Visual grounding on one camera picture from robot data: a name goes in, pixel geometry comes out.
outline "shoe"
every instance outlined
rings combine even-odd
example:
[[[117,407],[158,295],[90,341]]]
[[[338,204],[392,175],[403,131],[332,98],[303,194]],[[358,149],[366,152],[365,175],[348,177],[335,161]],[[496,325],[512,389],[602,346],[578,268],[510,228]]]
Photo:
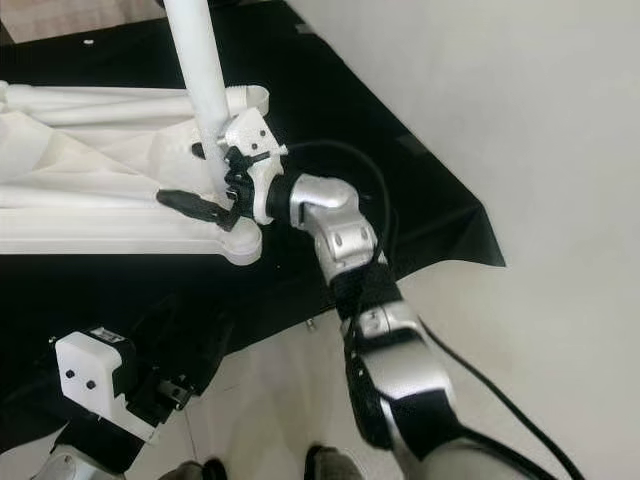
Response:
[[[202,466],[202,480],[227,480],[227,470],[220,459],[207,460]]]
[[[315,480],[316,478],[316,455],[320,452],[335,452],[333,447],[325,447],[319,443],[314,443],[307,450],[304,461],[304,480]]]

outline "white cloth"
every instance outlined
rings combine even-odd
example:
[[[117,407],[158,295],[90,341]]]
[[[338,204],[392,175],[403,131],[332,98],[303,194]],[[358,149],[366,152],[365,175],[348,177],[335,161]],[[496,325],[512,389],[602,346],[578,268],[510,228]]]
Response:
[[[232,115],[268,111],[262,87],[231,87]],[[231,232],[155,200],[161,188],[212,200],[184,90],[0,84],[0,253],[210,253],[260,256],[260,229]]]

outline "black fabric backdrop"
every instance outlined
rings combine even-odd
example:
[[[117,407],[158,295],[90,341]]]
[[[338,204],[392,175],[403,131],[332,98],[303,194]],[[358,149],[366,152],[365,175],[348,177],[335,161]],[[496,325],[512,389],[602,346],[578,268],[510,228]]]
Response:
[[[269,89],[267,121],[281,142],[333,138],[374,158],[399,221],[398,278],[446,259],[503,265],[480,202],[326,43],[299,33],[301,23],[280,2],[216,10],[226,83]],[[91,46],[83,43],[87,38],[94,40]],[[184,88],[166,20],[2,47],[0,79]],[[309,150],[289,162],[351,182],[363,212],[379,227],[375,183],[348,156]],[[172,358],[181,358],[204,348],[209,339],[200,327],[221,312],[234,321],[228,345],[233,351],[331,308],[310,239],[286,226],[272,225],[263,233],[262,258],[248,267],[203,255],[0,257],[0,452],[80,414],[59,393],[50,337],[98,324],[129,335],[145,312],[171,298],[190,332],[167,347],[173,348]],[[180,367],[204,388],[213,371],[194,365]]]

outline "tile floor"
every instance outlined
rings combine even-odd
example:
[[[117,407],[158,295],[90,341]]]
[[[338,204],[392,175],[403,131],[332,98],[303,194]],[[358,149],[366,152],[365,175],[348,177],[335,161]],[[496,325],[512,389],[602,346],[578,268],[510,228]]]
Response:
[[[548,338],[536,323],[523,323],[518,316],[522,312],[513,312],[509,323],[493,311],[506,304],[517,308],[517,296],[508,297],[504,291],[497,298],[492,293],[512,284],[509,269],[446,262],[404,279],[401,289],[434,330],[572,454],[591,443],[577,434],[580,427],[575,422],[586,420],[575,406],[581,405],[585,412],[600,407],[585,401],[588,398],[580,394],[579,384],[560,382],[559,373],[573,375],[566,363],[569,344],[563,344],[566,351],[554,359],[556,352],[539,347]],[[171,417],[160,430],[160,444],[145,447],[128,479],[155,480],[184,460],[204,461],[215,455],[223,459],[232,480],[298,480],[305,452],[313,442],[349,453],[368,480],[401,478],[390,454],[368,447],[357,432],[343,373],[337,315],[321,315],[314,325],[311,330],[301,323],[226,357],[205,394]],[[491,394],[451,360],[439,356],[452,377],[463,423],[566,478]],[[571,392],[583,398],[581,404]],[[0,456],[0,480],[30,478],[42,465],[53,438]],[[588,460],[576,458],[583,464]]]

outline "black cable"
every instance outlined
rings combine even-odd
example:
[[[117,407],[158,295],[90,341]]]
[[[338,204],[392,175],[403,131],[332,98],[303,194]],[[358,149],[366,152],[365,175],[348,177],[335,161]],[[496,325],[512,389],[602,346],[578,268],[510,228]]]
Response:
[[[387,255],[389,256],[389,267],[391,267],[391,271],[397,273],[396,250],[398,249],[398,236],[400,233],[400,216],[398,215],[398,210],[393,207],[391,207],[391,213],[393,214],[393,227],[391,228],[391,234],[389,236]]]
[[[462,433],[464,438],[472,440],[480,447],[484,447],[485,452],[497,456],[500,460],[512,465],[522,473],[533,475],[538,480],[557,480],[556,477],[538,464],[491,437],[487,437],[468,427],[463,427]]]
[[[554,457],[558,459],[560,464],[567,471],[569,476],[573,480],[584,480],[584,476],[578,470],[578,467],[571,461],[569,456],[564,453],[564,451],[553,441],[551,438],[547,436],[532,420],[529,419],[525,415],[525,413],[518,408],[518,406],[513,403],[513,401],[507,397],[507,395],[500,390],[495,383],[493,383],[486,375],[484,375],[480,370],[471,365],[467,360],[458,355],[454,350],[452,350],[446,343],[444,343],[434,332],[431,330],[427,324],[420,318],[420,322],[424,327],[427,335],[434,341],[436,345],[438,345],[447,355],[453,358],[456,362],[462,365],[467,371],[469,371],[474,377],[476,377],[485,387],[487,387],[497,398],[500,400],[505,407],[509,409],[509,411],[522,423],[533,435],[542,442],[542,444],[549,449],[549,451],[553,454]]]

